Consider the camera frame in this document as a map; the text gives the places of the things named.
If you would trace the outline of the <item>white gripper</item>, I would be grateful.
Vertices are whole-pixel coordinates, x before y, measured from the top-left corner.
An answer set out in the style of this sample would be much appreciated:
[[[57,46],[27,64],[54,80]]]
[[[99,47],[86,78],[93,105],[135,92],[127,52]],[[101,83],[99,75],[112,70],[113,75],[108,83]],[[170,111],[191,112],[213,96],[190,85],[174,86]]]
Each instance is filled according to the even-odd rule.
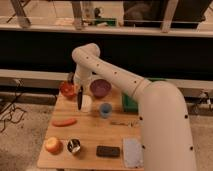
[[[92,72],[85,68],[77,68],[74,74],[74,83],[87,87],[91,81]]]

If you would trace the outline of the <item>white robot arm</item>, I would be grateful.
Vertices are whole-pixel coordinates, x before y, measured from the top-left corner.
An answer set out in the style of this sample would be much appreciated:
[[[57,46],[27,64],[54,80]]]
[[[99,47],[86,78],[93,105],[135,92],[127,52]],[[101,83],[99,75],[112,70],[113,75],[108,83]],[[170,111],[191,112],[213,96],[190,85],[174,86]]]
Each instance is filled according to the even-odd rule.
[[[103,61],[94,43],[75,48],[72,59],[76,83],[86,84],[96,73],[138,103],[145,171],[197,171],[187,105],[175,85]]]

